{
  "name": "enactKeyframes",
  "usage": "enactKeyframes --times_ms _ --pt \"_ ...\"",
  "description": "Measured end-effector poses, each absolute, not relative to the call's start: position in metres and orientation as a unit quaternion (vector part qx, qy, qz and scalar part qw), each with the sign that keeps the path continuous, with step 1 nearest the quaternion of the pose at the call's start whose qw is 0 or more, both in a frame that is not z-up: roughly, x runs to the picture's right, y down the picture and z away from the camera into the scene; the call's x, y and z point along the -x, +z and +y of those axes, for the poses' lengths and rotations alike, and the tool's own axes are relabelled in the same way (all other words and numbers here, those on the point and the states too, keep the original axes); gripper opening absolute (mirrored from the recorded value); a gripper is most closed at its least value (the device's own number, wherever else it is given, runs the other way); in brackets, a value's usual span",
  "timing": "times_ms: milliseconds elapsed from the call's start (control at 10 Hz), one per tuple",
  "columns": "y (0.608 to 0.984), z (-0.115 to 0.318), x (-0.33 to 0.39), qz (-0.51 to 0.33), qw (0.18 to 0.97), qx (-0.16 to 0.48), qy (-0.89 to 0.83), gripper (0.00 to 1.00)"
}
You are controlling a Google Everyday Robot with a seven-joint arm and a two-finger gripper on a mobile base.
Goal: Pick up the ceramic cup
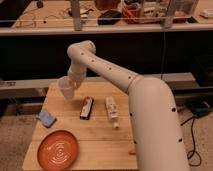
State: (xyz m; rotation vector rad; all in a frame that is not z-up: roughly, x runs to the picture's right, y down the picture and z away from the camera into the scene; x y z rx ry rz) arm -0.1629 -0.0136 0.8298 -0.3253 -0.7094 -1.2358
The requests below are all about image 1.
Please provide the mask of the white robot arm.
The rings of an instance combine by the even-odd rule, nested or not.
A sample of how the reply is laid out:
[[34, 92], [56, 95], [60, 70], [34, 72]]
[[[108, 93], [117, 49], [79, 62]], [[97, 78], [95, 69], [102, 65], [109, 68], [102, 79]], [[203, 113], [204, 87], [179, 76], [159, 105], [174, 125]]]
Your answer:
[[139, 171], [190, 171], [174, 96], [163, 80], [98, 57], [91, 41], [70, 45], [67, 54], [76, 82], [90, 69], [128, 95]]

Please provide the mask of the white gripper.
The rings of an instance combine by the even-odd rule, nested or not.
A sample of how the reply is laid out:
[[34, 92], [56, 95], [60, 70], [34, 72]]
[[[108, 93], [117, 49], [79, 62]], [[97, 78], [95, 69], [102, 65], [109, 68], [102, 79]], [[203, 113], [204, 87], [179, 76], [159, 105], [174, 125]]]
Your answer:
[[75, 89], [78, 89], [86, 77], [86, 69], [76, 70], [70, 67], [67, 75], [69, 82], [74, 86]]

